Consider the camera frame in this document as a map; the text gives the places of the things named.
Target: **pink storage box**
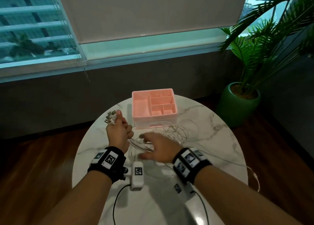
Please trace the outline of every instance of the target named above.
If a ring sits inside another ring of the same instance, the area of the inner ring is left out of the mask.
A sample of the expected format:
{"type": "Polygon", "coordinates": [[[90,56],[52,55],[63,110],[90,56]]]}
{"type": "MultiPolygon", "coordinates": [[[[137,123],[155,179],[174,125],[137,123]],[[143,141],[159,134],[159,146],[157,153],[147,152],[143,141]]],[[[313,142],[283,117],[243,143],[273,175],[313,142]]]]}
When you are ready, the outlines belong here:
{"type": "Polygon", "coordinates": [[[172,88],[132,92],[134,127],[162,126],[162,121],[176,123],[178,109],[172,88]]]}

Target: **person's left arm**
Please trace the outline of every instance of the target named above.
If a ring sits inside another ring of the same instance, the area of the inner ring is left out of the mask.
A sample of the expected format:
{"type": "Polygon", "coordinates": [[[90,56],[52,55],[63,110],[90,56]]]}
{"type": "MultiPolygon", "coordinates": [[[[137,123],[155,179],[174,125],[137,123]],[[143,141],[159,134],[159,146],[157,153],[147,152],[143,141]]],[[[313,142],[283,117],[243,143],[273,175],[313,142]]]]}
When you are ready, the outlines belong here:
{"type": "MultiPolygon", "coordinates": [[[[124,153],[132,138],[132,126],[127,124],[117,110],[116,124],[107,126],[109,146],[124,153]]],[[[40,225],[97,225],[111,188],[111,179],[102,172],[92,170],[47,214],[40,225]]]]}

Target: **wristband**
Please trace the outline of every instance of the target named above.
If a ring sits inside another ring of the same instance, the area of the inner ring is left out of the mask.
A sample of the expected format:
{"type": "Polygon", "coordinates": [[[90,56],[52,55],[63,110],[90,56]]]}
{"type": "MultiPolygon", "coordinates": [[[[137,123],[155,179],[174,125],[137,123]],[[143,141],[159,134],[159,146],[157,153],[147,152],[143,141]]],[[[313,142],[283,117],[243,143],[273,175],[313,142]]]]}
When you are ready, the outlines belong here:
{"type": "Polygon", "coordinates": [[[90,163],[87,172],[91,170],[100,171],[107,175],[112,183],[114,183],[124,177],[125,168],[123,165],[125,160],[126,158],[122,150],[114,146],[108,146],[97,153],[90,163]]]}
{"type": "Polygon", "coordinates": [[[212,165],[210,161],[196,148],[183,148],[173,159],[173,169],[183,183],[194,184],[198,172],[212,165]]]}

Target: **black cable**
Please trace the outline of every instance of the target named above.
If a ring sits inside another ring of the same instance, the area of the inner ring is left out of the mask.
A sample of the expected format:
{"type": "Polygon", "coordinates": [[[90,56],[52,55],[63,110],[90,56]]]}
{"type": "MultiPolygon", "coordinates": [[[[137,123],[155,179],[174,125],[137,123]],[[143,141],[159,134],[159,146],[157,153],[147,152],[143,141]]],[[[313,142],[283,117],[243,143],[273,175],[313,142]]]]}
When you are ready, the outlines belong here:
{"type": "Polygon", "coordinates": [[[115,200],[115,203],[113,205],[113,211],[112,211],[112,217],[113,217],[113,223],[116,225],[116,221],[115,221],[115,207],[116,207],[116,202],[117,202],[117,199],[118,199],[118,196],[120,194],[120,192],[125,188],[125,187],[128,187],[128,186],[131,186],[131,184],[127,184],[125,186],[122,187],[122,189],[120,189],[120,191],[118,192],[118,195],[116,197],[116,200],[115,200]]]}
{"type": "Polygon", "coordinates": [[[209,225],[209,219],[208,219],[208,214],[207,214],[207,210],[206,210],[206,207],[205,207],[205,203],[203,202],[203,200],[202,200],[202,197],[199,195],[199,193],[198,192],[196,192],[196,191],[191,191],[191,194],[192,193],[196,193],[197,195],[198,195],[198,197],[200,198],[200,200],[202,201],[202,204],[203,204],[203,206],[204,206],[204,210],[205,210],[205,213],[206,213],[206,218],[207,218],[207,225],[209,225]]]}

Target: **flower pot rim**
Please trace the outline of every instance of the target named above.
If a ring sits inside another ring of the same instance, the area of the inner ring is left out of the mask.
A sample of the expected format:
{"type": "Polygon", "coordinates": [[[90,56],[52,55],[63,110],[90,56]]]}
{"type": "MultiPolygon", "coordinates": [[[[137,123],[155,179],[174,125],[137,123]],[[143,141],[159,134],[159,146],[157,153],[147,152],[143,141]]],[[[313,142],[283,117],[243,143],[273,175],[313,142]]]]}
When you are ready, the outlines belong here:
{"type": "Polygon", "coordinates": [[[235,94],[231,91],[230,87],[231,87],[231,85],[233,85],[233,84],[238,84],[238,83],[240,83],[240,82],[233,82],[233,83],[230,83],[230,84],[228,85],[228,91],[229,91],[233,96],[237,97],[238,99],[249,100],[249,101],[252,101],[252,100],[260,100],[260,99],[261,99],[261,93],[259,92],[258,89],[256,89],[258,96],[257,96],[257,98],[254,98],[254,99],[240,98],[240,97],[238,97],[237,95],[235,95],[235,94]]]}

